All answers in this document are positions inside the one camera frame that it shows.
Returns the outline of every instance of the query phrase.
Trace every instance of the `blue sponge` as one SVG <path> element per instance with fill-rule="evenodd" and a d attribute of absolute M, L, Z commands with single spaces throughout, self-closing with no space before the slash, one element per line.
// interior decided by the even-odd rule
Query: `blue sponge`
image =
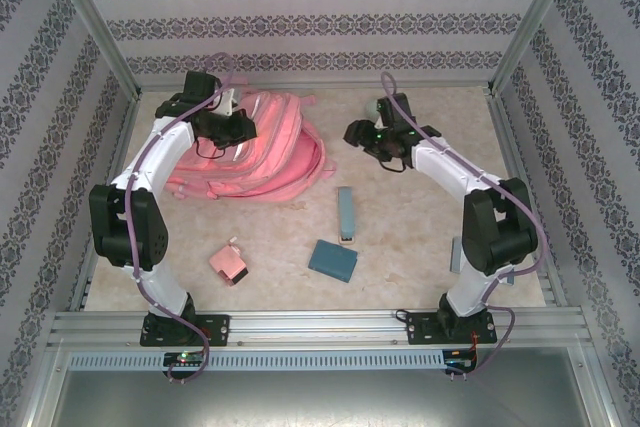
<path fill-rule="evenodd" d="M 343 282 L 349 282 L 357 260 L 358 253 L 355 250 L 318 240 L 309 261 L 309 268 Z"/>

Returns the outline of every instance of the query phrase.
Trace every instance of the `pink backpack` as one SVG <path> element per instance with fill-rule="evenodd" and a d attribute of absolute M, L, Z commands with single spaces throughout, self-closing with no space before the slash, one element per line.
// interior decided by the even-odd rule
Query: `pink backpack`
<path fill-rule="evenodd" d="M 180 159 L 165 188 L 176 197 L 291 200 L 335 171 L 324 142 L 302 117 L 315 97 L 259 92 L 240 101 L 258 136 L 225 151 L 198 139 Z"/>

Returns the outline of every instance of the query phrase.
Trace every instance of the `vented metal panel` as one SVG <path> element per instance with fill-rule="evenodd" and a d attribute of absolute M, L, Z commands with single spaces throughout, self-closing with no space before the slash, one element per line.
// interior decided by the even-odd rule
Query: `vented metal panel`
<path fill-rule="evenodd" d="M 77 353 L 72 371 L 149 371 L 162 368 L 162 352 Z M 354 352 L 217 352 L 209 358 L 210 371 L 304 371 L 441 369 L 442 350 Z"/>

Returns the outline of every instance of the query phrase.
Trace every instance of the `enclosure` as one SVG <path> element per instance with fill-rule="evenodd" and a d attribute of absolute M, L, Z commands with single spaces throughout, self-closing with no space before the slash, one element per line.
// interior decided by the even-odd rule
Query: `enclosure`
<path fill-rule="evenodd" d="M 640 0 L 1 2 L 0 425 L 640 425 Z M 315 95 L 302 112 L 337 169 L 279 204 L 160 195 L 172 272 L 198 312 L 229 315 L 226 346 L 176 386 L 161 371 L 181 349 L 140 346 L 148 304 L 95 253 L 88 195 L 219 51 L 237 89 Z M 467 344 L 412 345 L 395 317 L 459 278 L 462 206 L 342 138 L 383 70 L 420 125 L 526 183 L 549 241 L 492 295 L 515 327 L 468 382 L 441 372 Z M 348 283 L 307 267 L 338 240 L 340 186 Z M 232 237 L 249 274 L 231 287 L 208 258 Z"/>

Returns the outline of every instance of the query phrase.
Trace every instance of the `small pink object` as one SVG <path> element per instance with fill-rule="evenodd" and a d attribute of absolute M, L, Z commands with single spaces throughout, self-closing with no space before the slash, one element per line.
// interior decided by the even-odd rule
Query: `small pink object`
<path fill-rule="evenodd" d="M 233 239 L 209 259 L 209 264 L 229 285 L 235 285 L 249 271 L 247 264 L 240 258 L 240 249 L 233 245 Z"/>

